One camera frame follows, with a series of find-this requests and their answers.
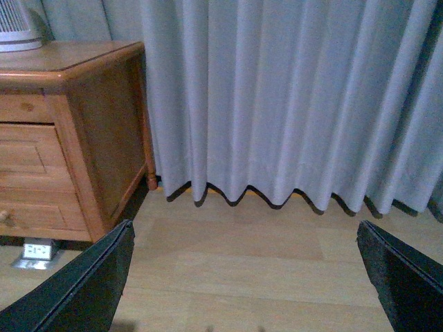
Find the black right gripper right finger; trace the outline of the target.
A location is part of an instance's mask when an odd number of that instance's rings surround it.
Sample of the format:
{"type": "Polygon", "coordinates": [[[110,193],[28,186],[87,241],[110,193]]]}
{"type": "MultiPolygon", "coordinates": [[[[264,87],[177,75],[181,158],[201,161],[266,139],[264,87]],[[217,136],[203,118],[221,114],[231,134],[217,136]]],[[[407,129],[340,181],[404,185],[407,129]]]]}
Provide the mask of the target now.
{"type": "Polygon", "coordinates": [[[442,264],[364,220],[357,245],[394,331],[442,330],[442,264]]]}

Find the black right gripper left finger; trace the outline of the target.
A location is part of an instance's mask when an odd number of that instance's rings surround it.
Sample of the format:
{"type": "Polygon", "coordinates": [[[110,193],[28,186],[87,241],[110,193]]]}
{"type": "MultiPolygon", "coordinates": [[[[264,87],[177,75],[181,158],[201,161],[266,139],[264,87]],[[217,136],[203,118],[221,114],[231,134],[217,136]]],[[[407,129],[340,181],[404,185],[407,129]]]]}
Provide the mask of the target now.
{"type": "Polygon", "coordinates": [[[134,250],[131,220],[117,225],[1,311],[2,331],[108,331],[134,250]]]}

